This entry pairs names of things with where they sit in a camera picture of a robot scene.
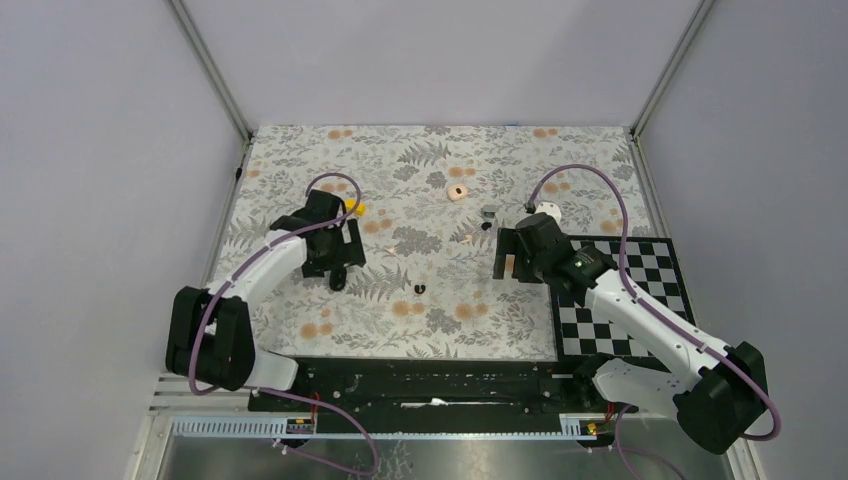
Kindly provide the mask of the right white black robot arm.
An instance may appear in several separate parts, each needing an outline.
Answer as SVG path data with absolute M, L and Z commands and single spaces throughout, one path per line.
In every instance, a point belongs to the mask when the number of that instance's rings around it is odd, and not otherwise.
M 556 219 L 535 213 L 497 232 L 493 276 L 544 283 L 573 305 L 623 330 L 652 354 L 662 370 L 598 354 L 589 374 L 573 386 L 575 402 L 597 412 L 610 401 L 675 420 L 704 450 L 725 453 L 764 414 L 775 438 L 782 420 L 768 394 L 764 357 L 748 342 L 736 347 L 696 328 L 649 295 L 626 272 L 623 260 L 593 245 L 576 248 Z

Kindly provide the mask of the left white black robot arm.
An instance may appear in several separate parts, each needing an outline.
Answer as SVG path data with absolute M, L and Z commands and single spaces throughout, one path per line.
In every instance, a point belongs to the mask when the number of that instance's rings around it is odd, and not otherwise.
M 310 385 L 295 360 L 259 349 L 251 317 L 292 273 L 328 278 L 344 289 L 347 270 L 365 265 L 358 223 L 338 196 L 312 190 L 304 207 L 273 222 L 262 246 L 241 266 L 204 288 L 186 286 L 175 296 L 165 352 L 166 369 L 212 387 L 236 391 L 271 388 L 288 411 L 309 401 Z

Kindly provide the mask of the yellow small object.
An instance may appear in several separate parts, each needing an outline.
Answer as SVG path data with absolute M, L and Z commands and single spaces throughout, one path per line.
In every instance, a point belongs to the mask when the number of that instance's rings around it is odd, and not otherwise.
M 349 198 L 345 201 L 345 208 L 347 212 L 352 212 L 355 216 L 364 216 L 367 211 L 366 204 L 359 200 Z

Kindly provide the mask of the small grey metal block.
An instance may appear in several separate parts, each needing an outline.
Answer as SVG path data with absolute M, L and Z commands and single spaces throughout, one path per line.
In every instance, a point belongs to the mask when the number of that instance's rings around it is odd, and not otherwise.
M 481 215 L 487 221 L 493 220 L 496 218 L 498 208 L 495 205 L 484 205 L 481 208 Z

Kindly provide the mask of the pink round small object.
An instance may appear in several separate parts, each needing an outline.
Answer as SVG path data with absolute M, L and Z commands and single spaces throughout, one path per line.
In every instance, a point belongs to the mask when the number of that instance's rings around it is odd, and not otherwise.
M 456 184 L 446 189 L 446 195 L 452 202 L 461 201 L 468 197 L 468 189 L 463 184 Z

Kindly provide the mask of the floral patterned table mat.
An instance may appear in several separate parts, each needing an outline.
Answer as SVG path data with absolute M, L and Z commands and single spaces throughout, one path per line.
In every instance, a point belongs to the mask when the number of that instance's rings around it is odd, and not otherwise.
M 560 207 L 570 235 L 656 232 L 621 127 L 263 126 L 215 277 L 302 207 L 309 184 L 362 196 L 366 264 L 340 292 L 293 273 L 256 308 L 257 345 L 287 356 L 552 360 L 547 288 L 492 277 L 498 229 L 535 196 Z M 452 202 L 456 184 L 468 197 Z

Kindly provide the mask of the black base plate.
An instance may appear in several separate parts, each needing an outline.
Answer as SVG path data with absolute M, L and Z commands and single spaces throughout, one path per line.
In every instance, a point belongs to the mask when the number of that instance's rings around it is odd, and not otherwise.
M 370 434 L 552 433 L 562 414 L 608 420 L 622 406 L 576 360 L 301 357 L 293 393 L 335 405 Z

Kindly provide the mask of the left aluminium frame post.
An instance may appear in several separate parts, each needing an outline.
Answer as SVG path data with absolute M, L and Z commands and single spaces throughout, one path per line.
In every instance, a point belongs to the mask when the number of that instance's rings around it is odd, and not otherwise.
M 204 75 L 221 103 L 231 125 L 241 139 L 242 144 L 249 145 L 253 138 L 253 130 L 248 125 L 242 109 L 227 85 L 221 70 L 218 68 L 201 31 L 193 19 L 190 9 L 182 0 L 167 0 L 166 4 L 171 9 L 189 48 L 199 61 Z

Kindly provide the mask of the aluminium frame post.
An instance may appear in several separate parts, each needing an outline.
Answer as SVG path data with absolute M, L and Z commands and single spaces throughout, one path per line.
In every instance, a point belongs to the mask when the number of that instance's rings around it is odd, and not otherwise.
M 698 2 L 693 15 L 689 19 L 681 37 L 677 41 L 670 58 L 663 67 L 647 101 L 631 126 L 630 135 L 634 140 L 638 139 L 645 131 L 653 113 L 660 104 L 666 90 L 673 80 L 674 75 L 685 59 L 688 51 L 694 44 L 697 36 L 703 28 L 703 25 L 706 23 L 708 16 L 716 4 L 716 0 L 700 0 Z
M 218 68 L 201 31 L 193 19 L 190 9 L 182 0 L 167 0 L 166 4 L 171 9 L 189 48 L 199 61 L 204 75 L 221 103 L 231 125 L 241 139 L 242 144 L 249 145 L 253 138 L 253 130 L 248 125 L 242 109 L 227 85 L 221 70 Z

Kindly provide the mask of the right aluminium frame post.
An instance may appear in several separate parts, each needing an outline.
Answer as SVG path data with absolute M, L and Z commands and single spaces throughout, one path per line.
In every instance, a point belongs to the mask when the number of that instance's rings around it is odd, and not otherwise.
M 653 113 L 660 104 L 666 90 L 673 80 L 674 75 L 685 59 L 688 51 L 694 44 L 697 36 L 703 28 L 703 25 L 706 23 L 708 16 L 716 4 L 716 0 L 700 0 L 698 2 L 693 15 L 689 19 L 681 37 L 677 41 L 670 58 L 663 67 L 647 101 L 631 126 L 630 135 L 634 140 L 638 139 L 645 131 Z

